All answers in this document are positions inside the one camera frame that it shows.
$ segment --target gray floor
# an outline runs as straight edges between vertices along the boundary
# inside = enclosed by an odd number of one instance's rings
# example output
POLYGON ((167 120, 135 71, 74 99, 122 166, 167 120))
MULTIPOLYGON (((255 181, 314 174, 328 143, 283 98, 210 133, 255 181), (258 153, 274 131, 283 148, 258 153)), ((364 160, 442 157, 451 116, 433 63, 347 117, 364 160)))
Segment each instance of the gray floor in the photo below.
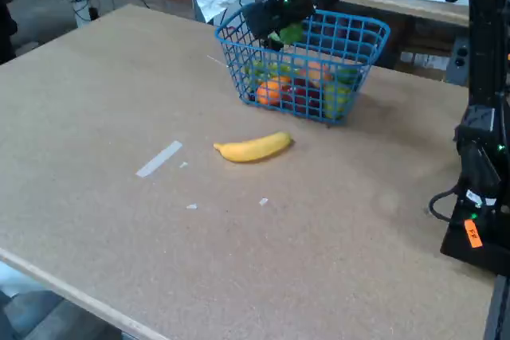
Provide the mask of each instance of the gray floor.
MULTIPOLYGON (((193 18, 190 5, 162 0, 146 0, 154 10, 160 10, 183 18, 193 18)), ((144 6, 140 0, 114 0, 116 8, 126 4, 144 6)), ((112 10, 112 0, 92 0, 101 15, 112 10)), ((13 36, 16 48, 36 41, 40 45, 76 28, 73 8, 69 0, 14 0, 9 4, 18 33, 13 36)))

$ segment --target orange label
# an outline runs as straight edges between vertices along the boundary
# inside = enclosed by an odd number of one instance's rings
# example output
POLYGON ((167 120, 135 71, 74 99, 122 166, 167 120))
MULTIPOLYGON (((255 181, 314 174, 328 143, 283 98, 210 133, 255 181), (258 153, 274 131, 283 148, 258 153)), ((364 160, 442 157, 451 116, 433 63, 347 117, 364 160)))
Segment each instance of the orange label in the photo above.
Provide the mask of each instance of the orange label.
POLYGON ((480 235, 478 235, 477 227, 475 226, 475 222, 473 222, 473 219, 467 219, 464 221, 464 227, 465 231, 468 234, 469 243, 471 243, 471 247, 477 248, 481 247, 481 239, 480 235))

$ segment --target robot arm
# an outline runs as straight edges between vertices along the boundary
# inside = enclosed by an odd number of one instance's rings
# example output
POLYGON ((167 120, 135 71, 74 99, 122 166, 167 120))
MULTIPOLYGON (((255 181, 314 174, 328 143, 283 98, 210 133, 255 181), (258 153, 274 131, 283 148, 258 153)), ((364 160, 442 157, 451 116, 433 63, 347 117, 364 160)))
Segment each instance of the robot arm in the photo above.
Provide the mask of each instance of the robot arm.
MULTIPOLYGON (((313 15, 315 6, 337 1, 268 0, 251 5, 244 16, 255 38, 266 38, 313 15)), ((509 13, 510 0, 469 0, 469 103, 455 133, 462 170, 457 184, 430 202, 431 213, 449 222, 441 251, 503 276, 510 276, 510 213, 504 213, 510 212, 509 13), (452 193, 457 204, 450 218, 437 213, 434 203, 452 193), (483 246, 470 245, 466 220, 475 224, 483 246)))

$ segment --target yellow banana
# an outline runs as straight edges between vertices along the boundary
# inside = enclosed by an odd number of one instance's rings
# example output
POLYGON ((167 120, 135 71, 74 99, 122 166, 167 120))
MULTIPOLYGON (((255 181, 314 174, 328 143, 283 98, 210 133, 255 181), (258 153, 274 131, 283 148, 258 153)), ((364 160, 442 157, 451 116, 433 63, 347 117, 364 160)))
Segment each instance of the yellow banana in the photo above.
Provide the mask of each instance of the yellow banana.
POLYGON ((220 152, 223 158, 232 162, 257 161, 274 155, 292 143, 289 133, 279 131, 260 139, 252 139, 243 143, 215 143, 214 149, 220 152))

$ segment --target blue wire basket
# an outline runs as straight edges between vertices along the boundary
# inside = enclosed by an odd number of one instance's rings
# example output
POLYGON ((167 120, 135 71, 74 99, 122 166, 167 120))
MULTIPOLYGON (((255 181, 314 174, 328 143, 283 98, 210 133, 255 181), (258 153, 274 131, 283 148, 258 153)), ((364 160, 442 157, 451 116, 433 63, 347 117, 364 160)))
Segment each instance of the blue wire basket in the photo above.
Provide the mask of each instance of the blue wire basket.
POLYGON ((216 30, 241 100, 323 123, 344 121, 390 27, 317 10, 302 21, 301 40, 277 52, 253 37, 242 10, 216 30))

